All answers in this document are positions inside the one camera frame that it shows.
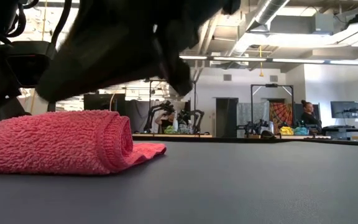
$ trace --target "ceiling light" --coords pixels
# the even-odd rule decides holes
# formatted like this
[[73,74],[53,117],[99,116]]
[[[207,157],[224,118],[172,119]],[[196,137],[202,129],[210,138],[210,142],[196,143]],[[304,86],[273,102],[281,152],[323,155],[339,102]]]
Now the ceiling light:
[[313,60],[313,59],[287,59],[287,58],[273,58],[273,62],[284,62],[284,63],[324,63],[324,60]]
[[358,60],[333,60],[330,63],[333,65],[358,65]]
[[266,62],[266,58],[247,58],[247,57],[213,57],[213,60],[233,61],[233,62]]
[[206,60],[208,57],[207,56],[197,56],[197,55],[181,55],[180,58],[186,60]]

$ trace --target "pink towel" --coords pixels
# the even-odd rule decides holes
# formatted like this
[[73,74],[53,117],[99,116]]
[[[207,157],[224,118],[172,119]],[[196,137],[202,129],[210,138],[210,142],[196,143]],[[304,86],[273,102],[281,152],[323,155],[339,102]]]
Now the pink towel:
[[164,152],[163,144],[133,144],[129,118],[110,111],[0,122],[0,173],[110,174]]

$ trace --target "terry cloth towel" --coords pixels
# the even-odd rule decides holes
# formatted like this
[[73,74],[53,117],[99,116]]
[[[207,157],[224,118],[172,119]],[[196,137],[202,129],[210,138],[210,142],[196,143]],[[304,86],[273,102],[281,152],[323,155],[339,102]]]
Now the terry cloth towel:
[[110,111],[68,111],[0,122],[0,173],[110,174],[165,152],[133,144],[129,118]]

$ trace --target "dark hair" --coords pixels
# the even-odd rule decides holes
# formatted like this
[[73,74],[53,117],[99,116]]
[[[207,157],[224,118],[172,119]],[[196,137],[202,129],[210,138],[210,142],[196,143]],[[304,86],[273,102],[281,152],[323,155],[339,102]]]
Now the dark hair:
[[303,107],[305,108],[306,106],[308,106],[308,104],[311,104],[310,102],[306,102],[306,100],[302,100],[301,101]]

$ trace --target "gray table surface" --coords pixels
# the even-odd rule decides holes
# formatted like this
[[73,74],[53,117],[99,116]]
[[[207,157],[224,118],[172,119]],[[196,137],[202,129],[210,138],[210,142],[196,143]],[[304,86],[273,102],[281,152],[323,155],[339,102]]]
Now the gray table surface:
[[0,175],[0,223],[358,223],[358,146],[166,144],[119,175]]

